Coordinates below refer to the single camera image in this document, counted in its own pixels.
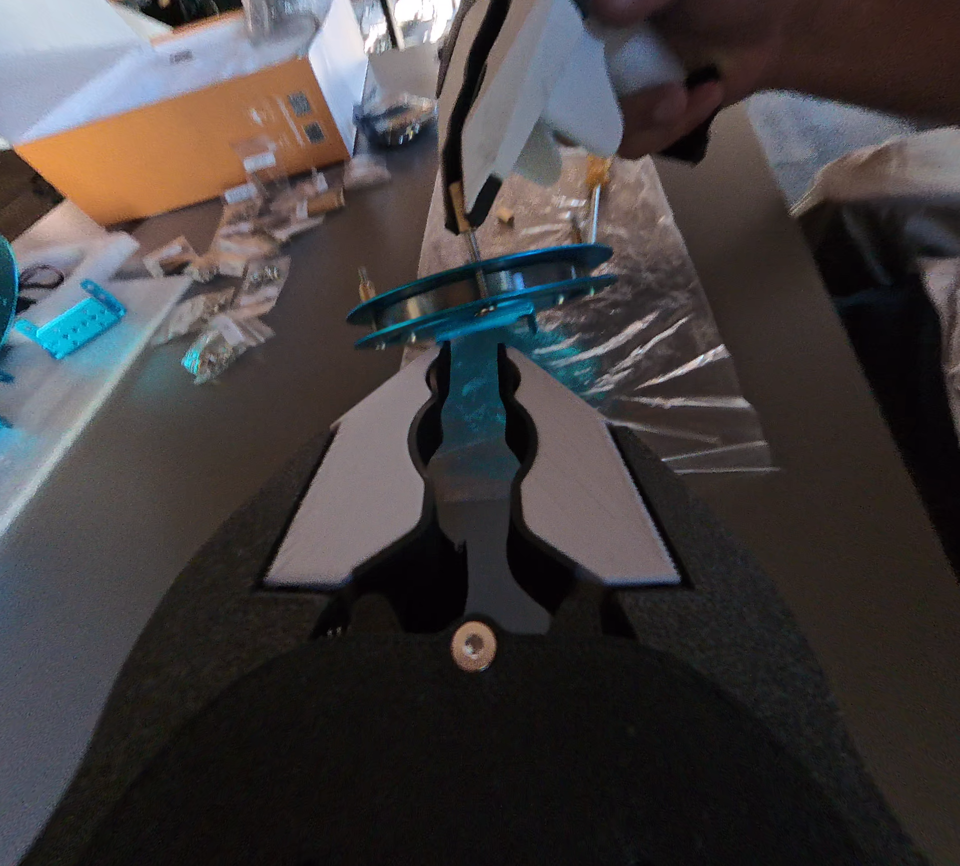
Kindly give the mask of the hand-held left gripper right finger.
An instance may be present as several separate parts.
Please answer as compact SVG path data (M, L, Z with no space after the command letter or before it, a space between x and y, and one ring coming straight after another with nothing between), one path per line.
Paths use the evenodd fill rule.
M522 526L595 581L614 588L676 586L681 573L604 416L515 348L503 368L532 431L517 478Z

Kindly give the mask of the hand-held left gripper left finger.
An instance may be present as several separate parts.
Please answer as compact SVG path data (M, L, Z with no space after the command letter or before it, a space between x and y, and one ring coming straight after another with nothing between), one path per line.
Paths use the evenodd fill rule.
M440 354L426 350L334 422L266 586L342 588L421 523L426 480L410 436L434 396L427 377Z

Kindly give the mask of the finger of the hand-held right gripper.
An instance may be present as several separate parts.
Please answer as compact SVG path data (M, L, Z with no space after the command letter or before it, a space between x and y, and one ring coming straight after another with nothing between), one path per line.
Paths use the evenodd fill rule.
M572 54L571 0L484 0L460 131L462 210L486 217Z
M461 134L479 81L503 26L510 0L461 0L439 54L438 181L443 225L462 232L450 187L462 180Z

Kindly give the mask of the blue metal turntable disc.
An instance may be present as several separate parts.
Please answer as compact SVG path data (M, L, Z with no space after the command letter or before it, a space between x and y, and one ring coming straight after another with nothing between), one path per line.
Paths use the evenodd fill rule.
M614 255L577 244L500 255L435 272L355 306L346 321L367 329L358 349L444 343L534 318L618 282L600 272Z

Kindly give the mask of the person's right forearm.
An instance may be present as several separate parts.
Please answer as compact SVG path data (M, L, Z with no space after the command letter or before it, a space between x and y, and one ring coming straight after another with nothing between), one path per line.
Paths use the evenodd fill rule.
M797 0L784 89L957 125L959 0Z

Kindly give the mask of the black wrapped bundle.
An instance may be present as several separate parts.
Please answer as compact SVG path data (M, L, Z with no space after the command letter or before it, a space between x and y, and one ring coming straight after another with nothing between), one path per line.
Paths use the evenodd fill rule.
M354 107L353 118L366 144L374 150L399 148L412 143L437 119L438 103L409 93L369 99Z

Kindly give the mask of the clear plastic bag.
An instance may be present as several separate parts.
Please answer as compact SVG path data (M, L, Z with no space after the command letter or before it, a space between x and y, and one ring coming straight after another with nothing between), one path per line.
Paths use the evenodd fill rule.
M511 178L478 231L481 253L492 258L572 245L570 214L582 216L584 234L588 228L586 177L586 154L564 150L553 186ZM501 205L513 211L513 227L498 224ZM462 240L443 220L438 174L417 276L467 260ZM613 249L600 272L616 274L617 283L540 313L534 332L525 320L508 327L503 342L610 424L629 427L678 475L777 471L649 157L612 161L597 240Z

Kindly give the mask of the pile of small screw bags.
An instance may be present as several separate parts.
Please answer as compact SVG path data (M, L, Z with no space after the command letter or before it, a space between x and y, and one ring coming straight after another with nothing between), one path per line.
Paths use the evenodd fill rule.
M181 366L195 385L216 380L273 337L265 318L289 279L293 240L343 209L347 190L390 179L385 162L367 154L350 159L341 184L331 185L317 169L291 180L279 148L263 137L234 150L246 179L222 194L221 216L207 250L198 252L178 237L143 258L153 278L183 276L195 285L213 286L174 307L151 341L162 345L189 339Z

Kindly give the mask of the white foam sheet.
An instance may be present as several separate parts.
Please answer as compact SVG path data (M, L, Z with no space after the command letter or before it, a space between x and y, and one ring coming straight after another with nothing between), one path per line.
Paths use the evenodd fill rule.
M121 382L170 311L186 293L184 276L135 276L139 242L108 232L64 201L11 245L22 271L50 267L56 289L34 291L24 320L42 327L85 297L95 282L125 307L111 328L72 354L53 358L16 329L2 348L1 530L15 521L69 447Z

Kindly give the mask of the orange cardboard box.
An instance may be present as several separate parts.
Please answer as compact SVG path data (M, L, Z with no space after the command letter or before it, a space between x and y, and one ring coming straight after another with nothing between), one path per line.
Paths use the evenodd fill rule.
M113 226L218 197L249 173L349 160L368 72L352 0L254 42L240 13L145 42L2 66L2 137L66 200Z

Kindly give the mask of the blue oval plate with servo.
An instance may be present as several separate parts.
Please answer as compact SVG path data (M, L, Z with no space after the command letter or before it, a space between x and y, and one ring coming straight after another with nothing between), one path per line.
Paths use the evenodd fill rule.
M14 250L10 242L1 236L1 346L3 346L14 326L18 298L19 271Z

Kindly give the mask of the orange handled screwdriver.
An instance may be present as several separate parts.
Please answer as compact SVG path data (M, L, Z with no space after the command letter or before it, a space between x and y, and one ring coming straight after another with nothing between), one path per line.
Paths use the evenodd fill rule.
M593 245L597 242L602 196L610 181L613 160L590 154L586 158L585 184L589 193L589 209L585 241Z

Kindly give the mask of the blue metal bracket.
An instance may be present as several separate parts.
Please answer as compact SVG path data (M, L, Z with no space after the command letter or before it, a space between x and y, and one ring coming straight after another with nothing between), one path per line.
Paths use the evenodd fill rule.
M54 319L41 326L18 319L13 330L60 361L99 338L126 316L126 306L96 281L84 279L79 287L84 298Z

